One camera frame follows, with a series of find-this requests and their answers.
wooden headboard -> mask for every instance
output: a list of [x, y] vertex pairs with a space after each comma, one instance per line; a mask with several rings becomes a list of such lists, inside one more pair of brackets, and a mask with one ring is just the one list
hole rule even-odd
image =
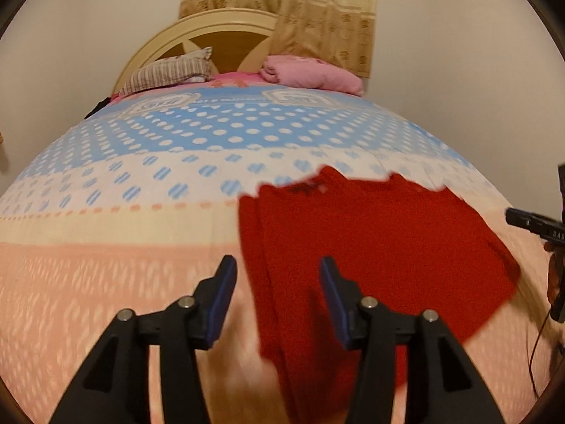
[[157, 59], [213, 48], [212, 73], [256, 73], [268, 55], [277, 16], [256, 9], [213, 9], [180, 19], [137, 51], [122, 70], [114, 93], [131, 74]]

striped pillow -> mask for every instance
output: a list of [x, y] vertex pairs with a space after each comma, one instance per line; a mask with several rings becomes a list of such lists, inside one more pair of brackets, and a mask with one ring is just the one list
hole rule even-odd
[[120, 89], [119, 96], [135, 94], [156, 87], [190, 82], [191, 78], [211, 79], [212, 48], [189, 52], [175, 58], [156, 60], [134, 72]]

red shirt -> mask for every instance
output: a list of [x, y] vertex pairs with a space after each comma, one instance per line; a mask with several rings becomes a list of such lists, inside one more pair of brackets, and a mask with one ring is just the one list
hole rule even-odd
[[[398, 174], [348, 180], [330, 167], [304, 183], [264, 185], [239, 201], [239, 233], [261, 338], [293, 422], [342, 412], [358, 353], [335, 339], [319, 284], [320, 258], [392, 310], [436, 310], [460, 342], [515, 292], [518, 263], [481, 216], [447, 188]], [[406, 360], [397, 359], [397, 382]]]

bed sheet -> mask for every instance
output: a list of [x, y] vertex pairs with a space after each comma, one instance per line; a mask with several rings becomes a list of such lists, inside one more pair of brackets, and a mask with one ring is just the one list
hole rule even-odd
[[[446, 185], [505, 242], [523, 269], [518, 291], [465, 347], [507, 421], [518, 422], [534, 401], [527, 358], [547, 310], [547, 255], [505, 224], [505, 198], [447, 145], [382, 107], [241, 79], [111, 104], [50, 145], [0, 198], [0, 375], [23, 410], [47, 422], [120, 308], [160, 310], [232, 254], [239, 278], [222, 336], [198, 354], [210, 414], [288, 423], [276, 371], [259, 355], [237, 196], [322, 164], [348, 177], [394, 171], [426, 188]], [[538, 347], [541, 387], [558, 336], [552, 325]], [[154, 361], [150, 369], [152, 415], [162, 422]], [[397, 391], [395, 423], [405, 394]]]

pink blanket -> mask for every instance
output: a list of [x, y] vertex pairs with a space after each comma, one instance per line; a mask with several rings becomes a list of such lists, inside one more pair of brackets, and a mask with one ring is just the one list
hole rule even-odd
[[360, 78], [320, 59], [268, 56], [259, 73], [269, 83], [359, 96], [363, 94], [363, 83]]

